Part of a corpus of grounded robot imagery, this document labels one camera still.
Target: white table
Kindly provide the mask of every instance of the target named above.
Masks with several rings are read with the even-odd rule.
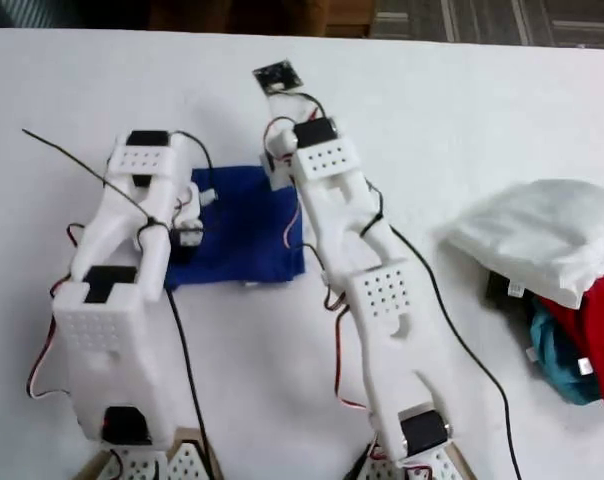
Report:
[[[20,128],[96,168],[115,135],[132,128],[183,128],[217,165],[257,164],[270,112],[251,71],[283,58],[346,122],[387,216],[433,263],[454,321],[502,381],[524,478],[604,474],[604,405],[564,403],[528,364],[524,327],[481,305],[486,273],[440,243],[462,209],[515,182],[561,176],[604,186],[604,51],[4,30],[0,478],[68,478],[94,450],[65,398],[29,401],[24,382],[46,332],[48,286],[72,255],[64,227],[92,217],[101,185]],[[436,400],[446,400],[478,478],[514,478],[498,393],[454,340],[414,265],[415,318],[434,330],[419,367]],[[317,266],[309,271],[287,286],[176,295],[228,479],[341,478],[370,440],[365,416],[333,398],[333,319],[320,305]],[[174,369],[169,394],[181,423],[196,425],[167,303],[156,311],[158,346]],[[344,394],[364,400],[351,321],[344,348]],[[58,385],[62,361],[54,351],[41,385]]]

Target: black cable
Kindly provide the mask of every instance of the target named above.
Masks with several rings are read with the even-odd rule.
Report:
[[[382,195],[382,192],[380,190],[378,190],[375,187],[375,185],[373,185],[371,182],[369,182],[368,180],[366,182],[369,185],[369,188],[371,190],[374,190],[375,192],[377,192],[377,194],[380,198],[380,208],[378,210],[378,213],[373,217],[373,219],[362,229],[362,231],[360,232],[360,237],[363,237],[366,234],[366,232],[368,230],[370,230],[371,227],[375,223],[379,222],[384,217],[384,215],[383,215],[384,195]],[[502,387],[500,382],[493,376],[491,371],[475,355],[473,350],[471,350],[471,347],[469,347],[466,344],[466,342],[464,341],[464,339],[458,332],[457,328],[455,328],[455,325],[453,324],[453,321],[451,320],[451,317],[449,316],[449,312],[447,311],[446,307],[444,306],[444,300],[442,299],[442,294],[440,293],[440,287],[438,286],[438,282],[435,278],[435,274],[433,273],[433,269],[431,268],[431,265],[429,265],[429,262],[426,261],[426,259],[420,253],[420,251],[417,248],[415,248],[411,244],[411,242],[409,242],[406,239],[406,237],[404,237],[404,235],[402,235],[398,230],[396,230],[396,228],[393,225],[390,225],[390,227],[391,227],[391,231],[393,232],[393,234],[396,237],[398,237],[400,239],[400,241],[402,243],[404,243],[404,245],[406,245],[409,248],[409,250],[411,250],[411,252],[413,252],[413,255],[415,255],[418,258],[418,260],[420,261],[420,263],[422,264],[424,269],[429,274],[429,278],[431,279],[431,285],[433,285],[433,290],[435,291],[435,296],[438,300],[440,310],[442,311],[442,315],[444,315],[444,319],[446,320],[446,323],[448,324],[449,328],[453,332],[453,335],[455,336],[457,341],[460,343],[462,348],[466,351],[466,353],[469,354],[471,359],[473,359],[473,361],[476,363],[476,365],[478,367],[480,367],[480,369],[486,374],[487,377],[489,377],[491,382],[493,382],[495,387],[500,392],[500,396],[502,397],[502,402],[504,403],[504,421],[506,424],[506,438],[507,438],[507,441],[509,444],[509,453],[511,455],[511,463],[513,464],[513,470],[515,471],[515,476],[517,477],[518,480],[522,480],[522,476],[520,475],[520,467],[518,466],[518,460],[515,455],[515,447],[513,446],[513,436],[511,433],[511,412],[510,412],[510,407],[509,407],[509,399],[506,396],[506,392],[504,391],[504,388]]]
[[[517,477],[518,480],[522,480],[522,476],[520,475],[520,468],[518,466],[518,460],[515,456],[515,448],[513,447],[513,437],[511,435],[511,414],[510,414],[510,409],[509,409],[509,400],[506,396],[504,388],[502,388],[502,385],[493,376],[491,371],[487,367],[485,367],[484,364],[482,363],[482,361],[475,355],[475,353],[473,353],[473,350],[471,350],[471,348],[466,344],[466,342],[462,339],[462,336],[458,332],[457,328],[455,328],[455,325],[453,325],[453,322],[451,321],[451,317],[449,317],[449,313],[447,312],[447,309],[444,306],[444,301],[442,300],[442,294],[440,293],[440,288],[438,287],[437,280],[435,279],[435,274],[433,273],[433,269],[431,268],[429,263],[422,256],[422,254],[418,251],[418,249],[415,248],[411,244],[411,242],[409,242],[400,232],[398,232],[395,229],[395,227],[391,226],[391,231],[395,234],[396,237],[398,237],[400,239],[400,241],[402,243],[404,243],[409,248],[409,250],[411,250],[411,252],[413,252],[413,254],[418,258],[418,260],[420,261],[422,266],[425,268],[425,270],[429,274],[429,277],[431,278],[431,284],[433,285],[433,290],[435,291],[435,296],[438,300],[438,304],[440,305],[440,310],[442,310],[442,315],[444,315],[444,319],[446,320],[446,323],[449,325],[449,328],[453,332],[453,335],[455,336],[457,341],[460,343],[460,345],[462,345],[462,348],[466,351],[466,353],[469,354],[469,356],[473,359],[473,361],[477,364],[477,366],[480,367],[480,369],[486,374],[487,377],[489,377],[491,382],[493,382],[495,387],[500,392],[500,395],[502,396],[502,401],[504,402],[504,418],[505,418],[505,423],[506,423],[506,438],[509,443],[509,453],[511,454],[511,463],[513,464],[513,469],[515,470],[515,476]]]
[[[115,457],[116,462],[118,462],[119,470],[118,473],[114,477],[111,477],[109,480],[120,480],[120,478],[122,478],[122,474],[124,473],[124,464],[122,463],[122,458],[120,457],[120,455],[118,455],[118,452],[116,452],[115,450],[111,449],[110,451],[111,455]]]
[[[140,251],[142,251],[142,253],[144,253],[142,244],[140,243],[140,234],[146,230],[147,228],[150,227],[155,227],[155,226],[162,226],[166,229],[167,233],[170,232],[170,229],[167,225],[165,225],[162,222],[159,222],[155,219],[155,217],[153,217],[152,215],[150,215],[146,210],[144,210],[135,200],[133,200],[129,195],[127,195],[125,192],[123,192],[122,190],[120,190],[118,187],[116,187],[115,185],[113,185],[111,182],[109,182],[104,176],[100,175],[99,173],[97,173],[95,170],[93,170],[91,167],[89,167],[86,163],[84,163],[82,160],[80,160],[79,158],[77,158],[76,156],[72,155],[71,153],[69,153],[68,151],[66,151],[64,148],[62,148],[59,145],[56,145],[53,142],[50,142],[49,140],[40,137],[39,135],[36,135],[33,132],[30,132],[29,130],[23,128],[22,131],[24,133],[26,133],[28,136],[35,138],[36,140],[39,140],[40,142],[44,143],[45,145],[48,145],[49,147],[55,148],[57,151],[59,151],[60,153],[64,154],[65,156],[67,156],[68,158],[70,158],[71,160],[73,160],[76,164],[78,164],[80,167],[82,167],[84,170],[86,170],[87,172],[89,172],[92,176],[94,176],[95,178],[97,178],[98,180],[100,180],[103,185],[108,185],[109,187],[111,187],[113,190],[115,190],[116,192],[118,192],[120,195],[122,195],[124,198],[126,198],[129,202],[131,202],[131,204],[133,204],[133,206],[135,208],[137,208],[138,210],[140,210],[140,212],[142,212],[144,214],[144,216],[147,219],[146,224],[142,225],[139,230],[136,233],[136,237],[138,240],[138,245],[140,245]],[[177,132],[177,133],[181,133],[183,135],[189,136],[190,134],[186,133],[186,132]],[[192,137],[196,142],[201,143],[199,140],[197,140],[195,137]],[[206,148],[204,148],[204,151],[207,155],[207,159],[209,161],[209,166],[211,165],[210,163],[210,158],[209,158],[209,154],[206,151]]]
[[[135,208],[137,208],[138,210],[140,210],[145,217],[147,218],[152,218],[151,215],[149,215],[147,213],[146,210],[144,210],[139,204],[138,202],[136,202],[135,200],[133,200],[129,195],[127,195],[126,193],[124,193],[122,190],[120,190],[118,187],[116,187],[115,185],[113,185],[111,182],[109,182],[105,177],[103,177],[102,175],[100,175],[99,173],[97,173],[95,170],[93,170],[91,167],[89,167],[86,163],[84,163],[82,160],[80,160],[79,158],[77,158],[76,156],[72,155],[71,153],[67,152],[64,148],[62,148],[59,145],[56,145],[53,142],[50,142],[49,140],[40,137],[39,135],[36,135],[33,132],[30,132],[29,130],[27,130],[26,128],[23,128],[22,131],[24,133],[26,133],[29,137],[35,138],[36,140],[39,140],[40,142],[44,143],[45,145],[48,145],[49,147],[55,148],[58,152],[62,153],[63,155],[67,156],[68,158],[70,158],[71,160],[73,160],[76,164],[78,164],[80,167],[82,167],[84,170],[86,170],[87,172],[89,172],[91,175],[93,175],[95,178],[97,178],[98,180],[100,180],[103,184],[108,185],[109,187],[111,187],[113,190],[115,190],[116,192],[118,192],[120,195],[122,195],[124,198],[126,198],[129,202],[131,202],[131,204],[133,204],[133,206]]]
[[[320,102],[317,98],[315,98],[310,93],[306,93],[306,92],[274,92],[270,96],[273,96],[273,95],[288,95],[290,97],[305,98],[306,100],[309,100],[310,102],[315,103],[315,105],[318,107],[318,109],[322,113],[322,116],[326,117],[326,110],[324,110],[324,106],[322,105],[322,102]]]
[[[178,327],[178,333],[180,334],[180,342],[182,343],[182,352],[184,353],[184,363],[186,364],[186,373],[189,378],[189,386],[191,387],[191,396],[193,397],[193,405],[195,406],[195,413],[198,416],[198,422],[200,423],[200,433],[202,434],[202,443],[204,444],[204,456],[206,464],[204,465],[207,469],[210,478],[213,478],[213,469],[211,463],[211,453],[209,451],[209,440],[206,436],[206,429],[204,428],[204,418],[202,417],[202,411],[200,410],[200,402],[198,401],[198,395],[195,390],[195,381],[193,380],[193,370],[191,369],[191,357],[189,355],[189,348],[186,343],[186,337],[184,335],[184,329],[182,328],[182,320],[180,320],[180,314],[178,307],[175,305],[175,299],[173,293],[168,288],[165,288],[166,295],[169,297],[169,304],[171,304],[171,311],[175,318],[175,323]]]
[[[197,143],[200,146],[200,148],[204,152],[204,156],[206,157],[206,164],[207,164],[207,168],[209,170],[209,188],[212,188],[217,194],[217,190],[215,189],[215,185],[213,182],[213,162],[211,161],[211,155],[209,155],[209,151],[207,150],[207,148],[204,145],[204,143],[202,142],[202,140],[200,140],[198,137],[196,137],[195,135],[193,135],[189,132],[185,132],[184,130],[176,130],[175,132],[171,132],[171,135],[175,135],[175,134],[184,135],[186,138],[194,141],[195,143]]]
[[[376,223],[378,223],[380,220],[382,220],[384,218],[384,195],[382,195],[382,192],[380,192],[377,189],[377,187],[375,185],[373,185],[371,182],[369,182],[367,180],[366,183],[369,186],[369,189],[374,190],[378,194],[379,207],[378,207],[378,213],[376,213],[374,215],[374,217],[371,219],[371,221],[369,223],[367,223],[364,226],[364,228],[362,229],[362,231],[360,232],[360,238],[363,238],[364,235],[366,235],[366,232],[371,230],[371,227],[373,227],[373,225],[375,225]]]

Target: white fabric bag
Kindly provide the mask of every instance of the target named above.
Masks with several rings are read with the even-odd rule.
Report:
[[[604,275],[604,188],[538,180],[462,217],[450,242],[490,270],[568,308]]]

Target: gray floor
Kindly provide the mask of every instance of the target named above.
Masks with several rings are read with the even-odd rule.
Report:
[[[604,48],[604,0],[378,0],[372,37]]]

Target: red cloth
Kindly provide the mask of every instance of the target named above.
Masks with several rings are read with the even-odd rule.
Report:
[[[578,350],[589,357],[604,399],[604,277],[584,294],[580,310],[571,310],[546,298],[539,300],[563,326]]]

